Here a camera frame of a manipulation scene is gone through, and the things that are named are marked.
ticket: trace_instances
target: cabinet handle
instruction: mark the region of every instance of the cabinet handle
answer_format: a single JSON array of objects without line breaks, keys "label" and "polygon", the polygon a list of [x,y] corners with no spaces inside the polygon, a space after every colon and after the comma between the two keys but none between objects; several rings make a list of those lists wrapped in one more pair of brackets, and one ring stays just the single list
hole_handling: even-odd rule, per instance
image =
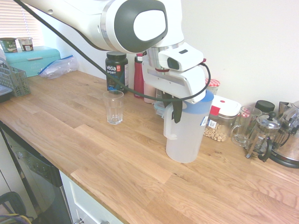
[{"label": "cabinet handle", "polygon": [[80,220],[75,222],[74,224],[82,224],[82,223],[84,223],[84,221],[83,221],[83,219],[80,218]]},{"label": "cabinet handle", "polygon": [[34,61],[34,60],[39,60],[42,59],[43,57],[33,57],[33,58],[27,58],[27,61]]}]

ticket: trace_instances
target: pitcher handle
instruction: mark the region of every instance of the pitcher handle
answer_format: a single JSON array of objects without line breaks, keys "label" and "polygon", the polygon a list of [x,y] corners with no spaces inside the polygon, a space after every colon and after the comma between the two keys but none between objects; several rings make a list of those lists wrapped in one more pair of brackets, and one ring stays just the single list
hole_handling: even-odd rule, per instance
[{"label": "pitcher handle", "polygon": [[171,133],[171,124],[172,124],[172,104],[168,104],[164,111],[164,136],[170,140],[176,140],[177,135]]},{"label": "pitcher handle", "polygon": [[229,136],[236,136],[236,134],[233,134],[234,130],[237,128],[237,127],[240,127],[241,125],[235,125],[232,127],[232,129],[230,130],[230,135]]}]

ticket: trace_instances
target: empty glass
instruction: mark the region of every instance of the empty glass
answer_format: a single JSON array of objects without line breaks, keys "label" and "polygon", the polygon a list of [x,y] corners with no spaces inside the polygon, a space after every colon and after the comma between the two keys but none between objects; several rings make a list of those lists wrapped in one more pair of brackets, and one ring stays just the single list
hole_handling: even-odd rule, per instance
[{"label": "empty glass", "polygon": [[106,106],[107,121],[112,125],[122,122],[123,92],[118,90],[106,91],[103,94]]},{"label": "empty glass", "polygon": [[254,125],[256,124],[256,119],[260,115],[262,115],[262,112],[253,106],[241,107],[239,113],[239,122],[231,129],[232,142],[236,145],[245,147],[246,141],[250,136]]}]

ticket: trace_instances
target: electric kettle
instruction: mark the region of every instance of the electric kettle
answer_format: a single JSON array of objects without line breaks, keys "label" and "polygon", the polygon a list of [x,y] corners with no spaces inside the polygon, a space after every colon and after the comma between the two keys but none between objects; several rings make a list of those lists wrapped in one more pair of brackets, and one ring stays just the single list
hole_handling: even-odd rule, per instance
[{"label": "electric kettle", "polygon": [[286,167],[299,168],[299,101],[282,114],[280,123],[270,159]]},{"label": "electric kettle", "polygon": [[172,118],[173,105],[164,111],[164,136],[167,138],[166,153],[174,161],[192,162],[196,159],[214,95],[206,91],[206,96],[195,104],[183,101],[181,121]]}]

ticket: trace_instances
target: plastic pitcher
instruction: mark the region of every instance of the plastic pitcher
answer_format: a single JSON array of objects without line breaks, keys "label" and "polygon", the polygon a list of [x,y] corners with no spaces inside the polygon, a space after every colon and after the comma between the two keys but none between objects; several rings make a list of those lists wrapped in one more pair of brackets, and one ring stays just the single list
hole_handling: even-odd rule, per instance
[{"label": "plastic pitcher", "polygon": [[169,104],[164,112],[164,136],[167,138],[166,153],[174,161],[192,162],[199,152],[214,95],[206,96],[196,104],[183,102],[181,121],[172,119],[173,106]]}]

